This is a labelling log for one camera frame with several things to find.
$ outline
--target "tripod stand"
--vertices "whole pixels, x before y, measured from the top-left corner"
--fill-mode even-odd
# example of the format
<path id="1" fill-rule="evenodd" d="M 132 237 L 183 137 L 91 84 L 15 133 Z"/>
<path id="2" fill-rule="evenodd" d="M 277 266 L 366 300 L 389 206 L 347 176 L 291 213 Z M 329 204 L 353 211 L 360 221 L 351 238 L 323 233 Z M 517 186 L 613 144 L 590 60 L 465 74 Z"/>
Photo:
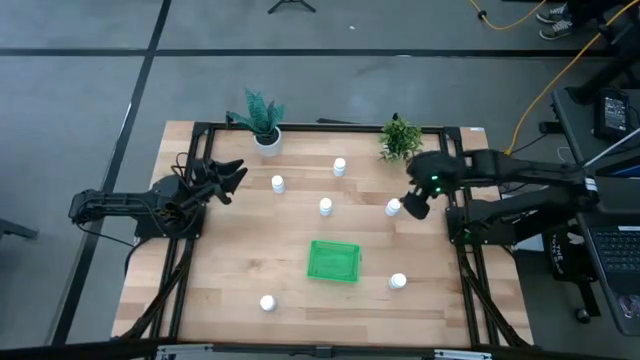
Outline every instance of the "tripod stand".
<path id="1" fill-rule="evenodd" d="M 282 4 L 294 3 L 294 2 L 302 4 L 304 7 L 309 9 L 309 11 L 311 11 L 311 12 L 316 12 L 316 9 L 313 6 L 307 4 L 307 2 L 304 1 L 304 0 L 280 0 L 280 1 L 278 1 L 277 4 L 273 5 L 273 7 L 271 9 L 269 9 L 269 11 L 267 11 L 267 14 L 273 14 L 273 12 L 276 11 L 278 9 L 278 7 L 280 7 L 280 5 L 282 5 Z"/>

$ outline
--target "potted plant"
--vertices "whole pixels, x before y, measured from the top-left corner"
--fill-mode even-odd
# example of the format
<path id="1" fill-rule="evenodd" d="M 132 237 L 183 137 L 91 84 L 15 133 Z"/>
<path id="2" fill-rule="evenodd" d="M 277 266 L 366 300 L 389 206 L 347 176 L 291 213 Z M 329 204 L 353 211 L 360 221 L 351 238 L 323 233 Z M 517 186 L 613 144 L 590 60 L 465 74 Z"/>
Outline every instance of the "potted plant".
<path id="1" fill-rule="evenodd" d="M 282 133 L 278 123 L 284 115 L 284 106 L 272 101 L 269 106 L 264 105 L 262 94 L 245 90 L 249 118 L 227 111 L 231 121 L 246 127 L 253 132 L 253 142 L 256 149 L 263 156 L 276 156 L 282 152 Z"/>
<path id="2" fill-rule="evenodd" d="M 391 121 L 384 125 L 382 132 L 380 143 L 383 150 L 380 155 L 383 160 L 406 161 L 420 151 L 422 131 L 397 113 L 393 114 Z"/>

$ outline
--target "keyboard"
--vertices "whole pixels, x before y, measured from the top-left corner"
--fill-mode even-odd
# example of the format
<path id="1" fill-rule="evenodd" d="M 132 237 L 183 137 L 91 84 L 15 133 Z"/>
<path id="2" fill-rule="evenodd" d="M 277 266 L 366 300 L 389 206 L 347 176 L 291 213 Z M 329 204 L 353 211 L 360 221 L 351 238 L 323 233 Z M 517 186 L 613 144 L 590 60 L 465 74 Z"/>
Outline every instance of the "keyboard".
<path id="1" fill-rule="evenodd" d="M 640 231 L 592 229 L 591 238 L 605 272 L 640 273 Z"/>

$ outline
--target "yellow cable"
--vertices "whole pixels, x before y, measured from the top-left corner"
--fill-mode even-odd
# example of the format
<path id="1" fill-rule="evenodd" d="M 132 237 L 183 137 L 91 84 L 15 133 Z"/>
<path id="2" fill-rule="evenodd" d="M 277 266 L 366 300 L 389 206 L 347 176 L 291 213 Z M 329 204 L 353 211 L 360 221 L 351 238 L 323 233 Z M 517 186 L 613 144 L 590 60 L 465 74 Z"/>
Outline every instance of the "yellow cable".
<path id="1" fill-rule="evenodd" d="M 640 0 L 633 0 L 627 6 L 622 8 L 622 10 L 618 11 L 617 14 L 615 14 L 609 21 L 607 21 L 607 26 L 611 25 L 614 21 L 616 21 L 616 19 L 620 17 L 620 15 L 622 15 L 625 11 L 629 10 L 630 7 L 637 4 L 638 2 L 640 2 Z M 527 108 L 527 111 L 525 111 L 524 114 L 522 114 L 522 117 L 520 118 L 520 121 L 516 126 L 516 130 L 513 133 L 513 139 L 511 140 L 511 146 L 509 146 L 509 149 L 505 150 L 504 152 L 506 155 L 511 156 L 511 154 L 513 153 L 513 148 L 516 146 L 516 142 L 518 141 L 518 134 L 520 133 L 520 127 L 522 126 L 522 123 L 524 123 L 524 119 L 526 119 L 527 115 L 529 115 L 529 113 L 531 112 L 531 109 L 533 109 L 533 107 L 538 103 L 538 101 L 540 101 L 540 99 L 542 99 L 542 97 L 547 94 L 547 91 L 551 89 L 551 87 L 556 83 L 556 81 L 558 81 L 558 79 L 560 79 L 562 75 L 564 75 L 564 73 L 566 73 L 567 70 L 569 70 L 578 61 L 578 59 L 580 59 L 580 57 L 585 53 L 585 51 L 587 51 L 587 49 L 589 49 L 591 45 L 593 45 L 596 41 L 598 41 L 599 38 L 600 38 L 600 33 L 596 34 L 596 36 L 594 36 L 593 39 L 591 39 L 591 41 L 589 41 L 589 43 L 584 48 L 582 48 L 582 50 L 580 50 L 578 55 L 576 55 L 576 57 L 573 58 L 573 60 L 571 60 L 569 65 L 567 65 L 564 69 L 562 69 L 562 71 L 560 71 L 560 73 L 556 75 L 556 77 L 553 78 L 553 80 L 551 80 L 551 82 L 544 88 L 544 90 L 542 90 L 540 95 L 538 95 L 538 97 L 536 97 L 536 99 L 533 100 L 531 105 L 529 105 L 529 107 Z"/>
<path id="2" fill-rule="evenodd" d="M 476 8 L 476 10 L 478 11 L 478 13 L 480 13 L 480 12 L 482 11 L 482 10 L 480 10 L 480 7 L 478 6 L 478 4 L 477 4 L 474 0 L 469 0 L 469 1 L 470 1 L 470 2 L 471 2 L 471 4 L 473 5 L 473 7 L 474 7 L 474 8 Z M 538 6 L 534 7 L 534 8 L 533 8 L 533 10 L 531 10 L 531 11 L 527 14 L 527 16 L 525 16 L 525 17 L 523 17 L 522 19 L 520 19 L 520 20 L 518 20 L 518 21 L 514 22 L 514 23 L 513 23 L 513 24 L 511 24 L 511 25 L 507 25 L 507 26 L 495 26 L 495 25 L 493 25 L 493 24 L 489 21 L 489 19 L 487 19 L 487 17 L 486 17 L 486 16 L 484 16 L 484 15 L 482 16 L 482 20 L 484 20 L 484 22 L 486 22 L 486 23 L 487 23 L 487 25 L 489 25 L 489 27 L 490 27 L 490 28 L 492 28 L 493 30 L 498 30 L 498 31 L 502 31 L 502 30 L 509 30 L 509 29 L 511 29 L 512 27 L 514 27 L 514 26 L 516 26 L 516 25 L 520 24 L 521 22 L 523 22 L 523 21 L 527 20 L 531 15 L 533 15 L 533 13 L 535 13 L 535 12 L 536 12 L 536 10 L 540 9 L 540 7 L 541 7 L 542 5 L 544 5 L 544 3 L 546 3 L 546 2 L 547 2 L 547 0 L 542 0 L 542 2 L 541 2 L 540 4 L 538 4 Z"/>

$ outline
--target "gray carpet floor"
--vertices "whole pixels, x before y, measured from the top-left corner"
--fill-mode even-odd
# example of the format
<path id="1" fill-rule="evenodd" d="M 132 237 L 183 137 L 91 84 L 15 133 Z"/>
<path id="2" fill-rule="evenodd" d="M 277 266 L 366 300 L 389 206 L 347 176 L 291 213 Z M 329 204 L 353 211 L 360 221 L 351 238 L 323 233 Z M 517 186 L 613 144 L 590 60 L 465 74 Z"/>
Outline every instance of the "gray carpet floor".
<path id="1" fill-rule="evenodd" d="M 545 42 L 534 19 L 507 32 L 483 26 L 466 1 L 309 0 L 267 15 L 274 1 L 173 1 L 160 49 L 579 49 L 593 27 Z M 481 0 L 496 24 L 532 3 Z M 161 0 L 96 3 L 0 2 L 2 48 L 146 48 Z M 73 194 L 97 188 L 118 137 L 142 57 L 0 57 L 0 217 L 40 230 L 36 242 L 0 241 L 0 348 L 47 343 L 74 265 L 81 233 L 67 211 Z M 331 118 L 380 124 L 400 112 L 423 125 L 479 126 L 504 148 L 529 103 L 567 58 L 156 57 L 118 177 L 116 191 L 148 188 L 167 120 L 222 120 L 242 111 L 245 88 L 286 105 L 285 121 Z M 580 84 L 604 64 L 585 59 L 558 87 Z M 546 97 L 524 125 L 521 144 L 552 120 Z M 560 162 L 562 136 L 548 136 L 519 157 Z M 105 222 L 104 233 L 130 239 L 131 221 Z M 101 241 L 70 342 L 108 339 L 123 283 L 127 249 Z M 544 259 L 518 256 L 536 344 L 550 350 L 640 357 L 621 336 L 604 301 L 603 317 L 577 324 L 577 289 L 553 282 Z M 594 285 L 597 295 L 599 289 Z M 218 355 L 228 359 L 258 355 Z"/>

